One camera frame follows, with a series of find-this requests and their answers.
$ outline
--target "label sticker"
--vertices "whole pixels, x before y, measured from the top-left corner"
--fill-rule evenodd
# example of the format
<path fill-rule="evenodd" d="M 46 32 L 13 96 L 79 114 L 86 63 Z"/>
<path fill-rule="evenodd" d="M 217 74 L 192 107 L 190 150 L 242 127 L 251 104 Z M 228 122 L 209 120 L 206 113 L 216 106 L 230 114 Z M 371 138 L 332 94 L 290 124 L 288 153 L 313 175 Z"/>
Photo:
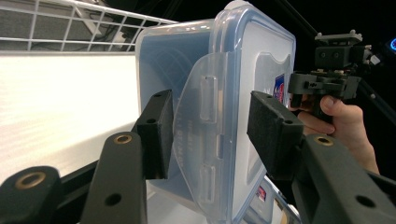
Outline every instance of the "label sticker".
<path fill-rule="evenodd" d="M 284 74 L 282 74 L 275 79 L 275 86 L 274 86 L 274 97 L 278 99 L 279 102 L 282 104 L 283 104 L 284 87 L 285 87 L 285 76 Z"/>

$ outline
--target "black background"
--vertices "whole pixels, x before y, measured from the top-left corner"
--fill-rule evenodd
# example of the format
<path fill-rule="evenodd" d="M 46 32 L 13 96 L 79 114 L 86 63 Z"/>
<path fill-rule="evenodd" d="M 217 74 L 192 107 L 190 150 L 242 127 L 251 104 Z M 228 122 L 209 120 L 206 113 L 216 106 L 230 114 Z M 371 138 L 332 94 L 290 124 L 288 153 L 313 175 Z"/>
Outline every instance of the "black background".
<path fill-rule="evenodd" d="M 118 8 L 174 21 L 213 19 L 230 2 L 225 0 L 154 0 L 117 1 Z M 362 34 L 362 45 L 372 45 L 374 53 L 384 54 L 382 46 L 396 37 L 396 1 L 394 0 L 289 0 L 290 4 L 324 35 L 346 34 L 354 29 Z M 296 37 L 297 50 L 294 70 L 314 70 L 314 37 L 304 32 L 298 22 L 289 16 L 276 0 L 252 0 L 250 4 L 282 25 Z M 372 67 L 364 80 L 396 110 L 396 57 L 385 57 L 381 64 Z M 375 147 L 381 175 L 396 180 L 396 127 L 366 97 L 358 97 L 350 104 L 363 109 L 369 140 Z"/>

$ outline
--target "white wire shelf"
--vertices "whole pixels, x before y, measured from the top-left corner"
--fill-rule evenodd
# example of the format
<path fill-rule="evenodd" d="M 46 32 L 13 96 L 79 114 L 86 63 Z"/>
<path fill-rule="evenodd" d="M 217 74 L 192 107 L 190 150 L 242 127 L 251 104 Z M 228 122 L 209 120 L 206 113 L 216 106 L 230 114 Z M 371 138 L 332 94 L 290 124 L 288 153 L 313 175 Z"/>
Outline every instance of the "white wire shelf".
<path fill-rule="evenodd" d="M 143 29 L 171 23 L 78 0 L 0 0 L 0 51 L 134 51 Z"/>

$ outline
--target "plastic food container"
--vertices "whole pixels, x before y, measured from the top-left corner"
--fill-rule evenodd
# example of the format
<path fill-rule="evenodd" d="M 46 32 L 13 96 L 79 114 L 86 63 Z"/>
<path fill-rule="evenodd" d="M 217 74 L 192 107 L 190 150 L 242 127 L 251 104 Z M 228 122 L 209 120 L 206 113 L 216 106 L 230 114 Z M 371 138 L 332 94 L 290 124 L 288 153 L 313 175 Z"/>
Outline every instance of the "plastic food container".
<path fill-rule="evenodd" d="M 284 105 L 295 37 L 244 1 L 214 20 L 145 29 L 136 40 L 140 106 L 172 89 L 174 144 L 168 180 L 150 184 L 207 217 L 238 223 L 266 173 L 247 135 L 250 93 Z"/>

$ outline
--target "human hand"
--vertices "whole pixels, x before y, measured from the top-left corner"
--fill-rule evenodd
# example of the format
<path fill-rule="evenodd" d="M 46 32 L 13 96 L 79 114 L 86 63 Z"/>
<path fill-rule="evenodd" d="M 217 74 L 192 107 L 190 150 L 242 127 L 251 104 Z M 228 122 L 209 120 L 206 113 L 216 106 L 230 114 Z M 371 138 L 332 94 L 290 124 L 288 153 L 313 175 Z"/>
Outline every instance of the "human hand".
<path fill-rule="evenodd" d="M 312 96 L 304 96 L 298 119 L 303 122 L 304 134 L 323 133 L 338 139 L 365 169 L 379 174 L 375 161 L 375 151 L 369 142 L 363 123 L 363 112 L 356 105 L 345 105 L 341 100 L 324 96 L 320 101 L 321 110 L 332 116 L 332 124 L 310 114 Z"/>

